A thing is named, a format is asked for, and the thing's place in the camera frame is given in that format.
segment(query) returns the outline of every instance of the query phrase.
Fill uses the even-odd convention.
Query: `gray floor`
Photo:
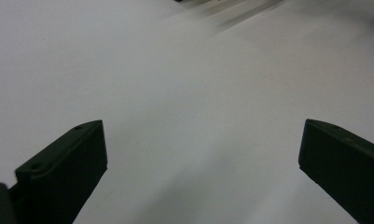
[[[0,181],[103,119],[76,223],[355,223],[298,169],[305,119],[374,143],[374,1],[0,1]]]

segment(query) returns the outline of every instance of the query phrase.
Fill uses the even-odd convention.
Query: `white surface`
[[[0,1],[0,181],[103,119],[76,223],[355,223],[298,150],[307,118],[374,143],[374,1],[220,3]]]

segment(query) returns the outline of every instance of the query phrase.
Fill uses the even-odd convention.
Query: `mounting hole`
[[[33,164],[31,167],[30,167],[30,169],[32,170],[32,171],[39,171],[39,170],[41,170],[41,168],[44,166],[44,164],[42,164],[42,163],[36,163],[36,164]]]

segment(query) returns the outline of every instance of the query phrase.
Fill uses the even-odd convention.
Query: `black plastic part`
[[[374,144],[336,125],[308,119],[300,169],[361,224],[374,224]]]
[[[9,199],[8,188],[0,183],[0,224],[16,224],[12,202]]]
[[[102,121],[76,126],[16,170],[18,223],[73,223],[106,169]]]

